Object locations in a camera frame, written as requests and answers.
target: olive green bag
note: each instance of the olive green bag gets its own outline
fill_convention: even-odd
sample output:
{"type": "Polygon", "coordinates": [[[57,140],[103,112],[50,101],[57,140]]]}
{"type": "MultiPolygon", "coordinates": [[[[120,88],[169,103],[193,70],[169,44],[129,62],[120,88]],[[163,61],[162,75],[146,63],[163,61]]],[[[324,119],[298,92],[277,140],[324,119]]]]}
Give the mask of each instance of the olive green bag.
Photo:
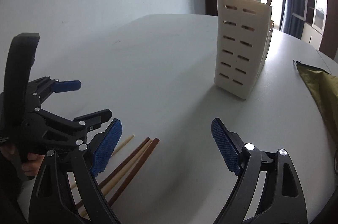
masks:
{"type": "Polygon", "coordinates": [[[338,77],[299,61],[295,64],[318,106],[327,130],[338,146],[338,77]]]}

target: white table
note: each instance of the white table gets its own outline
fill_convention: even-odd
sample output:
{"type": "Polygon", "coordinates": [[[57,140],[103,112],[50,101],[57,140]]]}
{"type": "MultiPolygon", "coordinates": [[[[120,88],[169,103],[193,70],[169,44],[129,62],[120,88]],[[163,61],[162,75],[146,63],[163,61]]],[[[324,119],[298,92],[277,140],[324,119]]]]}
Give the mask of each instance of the white table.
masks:
{"type": "MultiPolygon", "coordinates": [[[[43,108],[69,119],[109,108],[122,121],[121,140],[136,135],[99,174],[98,182],[144,138],[160,139],[113,205],[123,224],[213,223],[236,181],[211,136],[215,117],[260,150],[289,152],[309,221],[333,193],[333,141],[292,62],[327,69],[320,54],[274,30],[262,73],[242,101],[213,84],[216,39],[216,17],[149,15],[65,52],[47,67],[39,66],[38,49],[32,78],[48,74],[82,82],[80,91],[53,94],[43,108]]],[[[326,62],[337,75],[338,65],[326,62]]],[[[254,215],[263,184],[261,177],[247,217],[254,215]]],[[[25,214],[30,190],[26,186],[19,199],[25,214]]]]}

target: cabinet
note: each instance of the cabinet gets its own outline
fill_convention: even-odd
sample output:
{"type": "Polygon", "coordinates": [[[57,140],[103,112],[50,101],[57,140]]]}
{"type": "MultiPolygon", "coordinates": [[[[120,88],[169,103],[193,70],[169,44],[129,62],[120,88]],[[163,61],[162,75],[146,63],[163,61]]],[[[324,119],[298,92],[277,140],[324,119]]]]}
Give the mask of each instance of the cabinet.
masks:
{"type": "Polygon", "coordinates": [[[305,24],[301,39],[319,50],[326,22],[327,0],[306,0],[305,24]]]}
{"type": "Polygon", "coordinates": [[[322,35],[315,30],[308,23],[304,24],[303,34],[301,39],[305,42],[313,46],[316,50],[319,50],[320,43],[322,42],[322,35]]]}

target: brown chopstick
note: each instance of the brown chopstick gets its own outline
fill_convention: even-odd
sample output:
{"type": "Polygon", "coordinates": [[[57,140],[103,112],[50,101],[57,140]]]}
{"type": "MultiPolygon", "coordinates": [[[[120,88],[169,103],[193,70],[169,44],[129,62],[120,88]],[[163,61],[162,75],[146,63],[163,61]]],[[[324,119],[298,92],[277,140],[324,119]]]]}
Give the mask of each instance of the brown chopstick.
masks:
{"type": "Polygon", "coordinates": [[[119,198],[122,192],[129,185],[131,180],[135,177],[137,172],[141,169],[143,164],[146,162],[146,160],[148,159],[150,154],[153,152],[153,150],[155,149],[158,143],[159,143],[159,139],[155,138],[153,142],[149,145],[149,147],[146,149],[144,154],[141,156],[140,160],[136,163],[135,167],[131,170],[127,178],[122,182],[121,186],[117,189],[116,193],[114,193],[113,197],[108,201],[109,206],[112,206],[114,202],[119,198]]]}
{"type": "MultiPolygon", "coordinates": [[[[147,137],[115,170],[113,170],[113,172],[110,175],[108,175],[99,184],[99,188],[102,189],[102,187],[106,185],[143,148],[143,146],[147,144],[149,140],[150,138],[147,137]]],[[[82,206],[83,206],[82,200],[75,205],[77,209],[81,208],[82,206]]]]}

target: human hand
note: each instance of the human hand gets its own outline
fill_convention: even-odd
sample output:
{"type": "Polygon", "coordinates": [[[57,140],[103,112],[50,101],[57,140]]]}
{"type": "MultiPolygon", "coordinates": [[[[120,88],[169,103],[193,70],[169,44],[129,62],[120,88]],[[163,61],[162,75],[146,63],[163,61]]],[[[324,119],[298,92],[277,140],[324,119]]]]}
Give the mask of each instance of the human hand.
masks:
{"type": "MultiPolygon", "coordinates": [[[[15,154],[16,147],[13,144],[7,144],[0,147],[2,155],[9,161],[11,161],[11,156],[15,154]]],[[[45,158],[44,155],[28,153],[28,161],[22,163],[21,169],[24,171],[26,176],[35,176],[38,174],[41,163],[45,158]]]]}
{"type": "Polygon", "coordinates": [[[8,161],[11,161],[11,155],[15,153],[15,146],[13,144],[6,144],[4,146],[0,146],[0,151],[4,158],[8,161]]]}
{"type": "Polygon", "coordinates": [[[41,154],[28,153],[28,161],[21,165],[21,169],[24,171],[26,176],[35,176],[38,174],[44,158],[45,156],[41,154]]]}

